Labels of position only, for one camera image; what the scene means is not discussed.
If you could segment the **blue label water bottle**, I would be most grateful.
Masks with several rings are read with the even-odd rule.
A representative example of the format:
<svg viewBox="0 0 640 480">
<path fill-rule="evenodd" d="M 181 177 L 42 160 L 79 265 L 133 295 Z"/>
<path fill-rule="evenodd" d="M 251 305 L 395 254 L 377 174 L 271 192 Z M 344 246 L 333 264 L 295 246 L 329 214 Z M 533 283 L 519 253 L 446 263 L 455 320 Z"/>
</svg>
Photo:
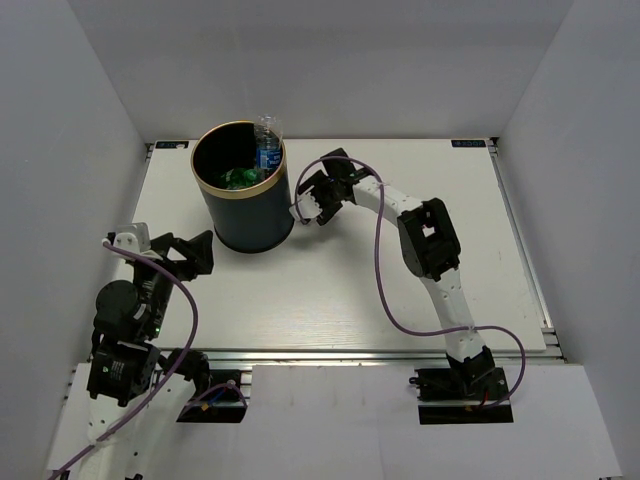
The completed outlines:
<svg viewBox="0 0 640 480">
<path fill-rule="evenodd" d="M 261 115 L 254 122 L 256 146 L 256 169 L 262 180 L 266 180 L 282 161 L 281 122 L 273 115 Z"/>
</svg>

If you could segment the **green plastic bottle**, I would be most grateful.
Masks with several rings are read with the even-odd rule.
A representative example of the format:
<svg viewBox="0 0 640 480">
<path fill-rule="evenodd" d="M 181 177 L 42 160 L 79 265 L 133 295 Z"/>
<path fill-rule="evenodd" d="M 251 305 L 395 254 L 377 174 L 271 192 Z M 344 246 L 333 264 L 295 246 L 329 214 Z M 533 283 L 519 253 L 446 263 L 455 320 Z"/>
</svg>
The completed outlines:
<svg viewBox="0 0 640 480">
<path fill-rule="evenodd" d="M 255 168 L 237 167 L 220 176 L 221 188 L 226 190 L 241 190 L 253 187 L 262 180 L 262 174 Z"/>
</svg>

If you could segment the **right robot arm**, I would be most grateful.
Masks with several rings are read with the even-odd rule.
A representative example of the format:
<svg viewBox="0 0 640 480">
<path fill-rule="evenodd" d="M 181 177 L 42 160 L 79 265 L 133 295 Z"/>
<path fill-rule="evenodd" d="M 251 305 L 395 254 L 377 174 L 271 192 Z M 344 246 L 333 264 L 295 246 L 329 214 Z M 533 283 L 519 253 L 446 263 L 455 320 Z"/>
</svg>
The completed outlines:
<svg viewBox="0 0 640 480">
<path fill-rule="evenodd" d="M 324 225 L 345 203 L 376 214 L 374 276 L 391 324 L 412 337 L 442 336 L 453 390 L 466 399 L 484 394 L 495 361 L 476 328 L 461 285 L 461 245 L 444 202 L 404 194 L 385 183 L 372 167 L 338 149 L 303 169 L 294 187 L 291 213 L 303 224 Z M 402 260 L 429 294 L 440 323 L 436 331 L 404 327 L 391 312 L 381 276 L 383 221 L 397 229 Z"/>
</svg>

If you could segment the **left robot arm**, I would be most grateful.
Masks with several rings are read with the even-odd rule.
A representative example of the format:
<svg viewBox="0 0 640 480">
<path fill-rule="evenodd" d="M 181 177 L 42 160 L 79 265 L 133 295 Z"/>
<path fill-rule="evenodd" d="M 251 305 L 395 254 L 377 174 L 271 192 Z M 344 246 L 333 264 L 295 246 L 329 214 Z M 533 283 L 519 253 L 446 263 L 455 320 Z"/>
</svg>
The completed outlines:
<svg viewBox="0 0 640 480">
<path fill-rule="evenodd" d="M 144 223 L 108 233 L 103 246 L 133 269 L 98 293 L 87 382 L 88 444 L 52 479 L 148 479 L 189 399 L 205 396 L 211 374 L 189 335 L 163 356 L 159 336 L 173 289 L 213 271 L 213 233 L 150 238 Z"/>
</svg>

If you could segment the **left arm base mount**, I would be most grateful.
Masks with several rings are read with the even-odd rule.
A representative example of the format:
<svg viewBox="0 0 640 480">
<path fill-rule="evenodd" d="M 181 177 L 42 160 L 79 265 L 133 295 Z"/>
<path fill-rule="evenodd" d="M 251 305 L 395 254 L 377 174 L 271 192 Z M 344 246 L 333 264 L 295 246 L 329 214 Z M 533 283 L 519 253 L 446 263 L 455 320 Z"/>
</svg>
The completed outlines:
<svg viewBox="0 0 640 480">
<path fill-rule="evenodd" d="M 179 423 L 239 424 L 245 417 L 250 398 L 249 370 L 214 369 L 209 380 L 199 387 L 180 416 Z"/>
</svg>

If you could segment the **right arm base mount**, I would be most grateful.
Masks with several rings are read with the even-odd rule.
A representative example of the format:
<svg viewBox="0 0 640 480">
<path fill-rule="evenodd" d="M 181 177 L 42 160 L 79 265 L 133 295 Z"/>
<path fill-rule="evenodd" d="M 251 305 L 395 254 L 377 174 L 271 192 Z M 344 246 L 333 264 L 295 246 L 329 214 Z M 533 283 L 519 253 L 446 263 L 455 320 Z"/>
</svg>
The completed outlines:
<svg viewBox="0 0 640 480">
<path fill-rule="evenodd" d="M 417 369 L 408 383 L 417 391 L 421 425 L 509 424 L 514 421 L 508 400 L 491 404 L 508 393 L 506 376 L 496 368 L 469 392 L 445 368 Z"/>
</svg>

